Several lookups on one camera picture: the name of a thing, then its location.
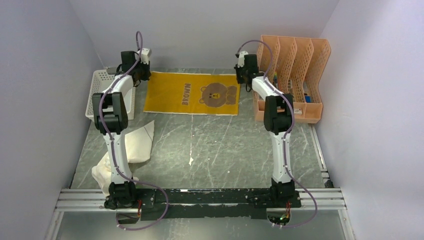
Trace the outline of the yellow brown bear towel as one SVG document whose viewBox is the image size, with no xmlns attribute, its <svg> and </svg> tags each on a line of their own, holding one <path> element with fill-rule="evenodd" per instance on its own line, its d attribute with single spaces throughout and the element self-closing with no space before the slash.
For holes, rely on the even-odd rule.
<svg viewBox="0 0 424 240">
<path fill-rule="evenodd" d="M 234 74 L 152 72 L 145 113 L 236 116 L 240 85 Z"/>
</svg>

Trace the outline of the cream white towel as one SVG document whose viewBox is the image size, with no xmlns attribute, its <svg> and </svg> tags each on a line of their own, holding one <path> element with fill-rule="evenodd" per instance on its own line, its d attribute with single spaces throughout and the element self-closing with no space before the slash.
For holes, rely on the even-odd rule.
<svg viewBox="0 0 424 240">
<path fill-rule="evenodd" d="M 154 139 L 155 122 L 148 124 L 125 135 L 125 149 L 129 164 L 139 164 L 151 158 L 151 150 Z M 111 184 L 111 164 L 109 154 L 106 153 L 98 164 L 91 168 L 91 175 L 98 183 L 103 195 L 109 196 Z"/>
</svg>

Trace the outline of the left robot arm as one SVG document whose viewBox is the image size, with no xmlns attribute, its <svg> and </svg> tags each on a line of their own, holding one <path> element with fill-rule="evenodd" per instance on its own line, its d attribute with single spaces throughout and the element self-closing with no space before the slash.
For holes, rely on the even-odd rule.
<svg viewBox="0 0 424 240">
<path fill-rule="evenodd" d="M 142 81 L 150 79 L 150 56 L 149 48 L 121 52 L 121 64 L 113 82 L 103 92 L 92 95 L 93 121 L 103 135 L 111 166 L 104 203 L 107 209 L 132 208 L 141 202 L 126 152 L 124 131 L 129 118 L 124 97 Z"/>
</svg>

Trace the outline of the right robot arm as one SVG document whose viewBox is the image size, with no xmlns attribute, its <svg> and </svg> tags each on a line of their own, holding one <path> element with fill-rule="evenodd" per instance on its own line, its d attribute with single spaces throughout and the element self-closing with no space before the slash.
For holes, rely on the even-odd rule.
<svg viewBox="0 0 424 240">
<path fill-rule="evenodd" d="M 256 208 L 299 208 L 299 192 L 290 167 L 290 132 L 294 126 L 293 97 L 278 90 L 264 73 L 259 72 L 256 54 L 242 51 L 235 55 L 236 79 L 255 91 L 264 101 L 263 124 L 269 132 L 273 152 L 271 186 L 248 202 Z"/>
</svg>

